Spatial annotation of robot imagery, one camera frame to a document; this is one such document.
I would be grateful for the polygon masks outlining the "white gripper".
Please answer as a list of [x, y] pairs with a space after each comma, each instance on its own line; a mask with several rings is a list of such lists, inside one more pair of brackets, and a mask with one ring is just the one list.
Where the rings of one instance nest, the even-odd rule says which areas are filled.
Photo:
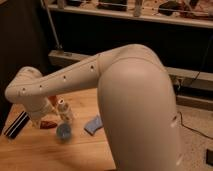
[[27, 113], [34, 126], [41, 125], [41, 119], [48, 114], [57, 114], [56, 108], [48, 98], [33, 102], [27, 107]]

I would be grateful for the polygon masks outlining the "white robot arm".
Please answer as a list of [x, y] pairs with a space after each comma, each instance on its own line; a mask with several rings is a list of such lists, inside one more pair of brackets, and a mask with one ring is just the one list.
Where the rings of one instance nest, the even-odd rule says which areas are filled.
[[176, 98], [156, 53], [140, 44], [114, 48], [49, 75], [21, 68], [5, 97], [34, 122], [54, 95], [95, 88], [117, 171], [183, 171]]

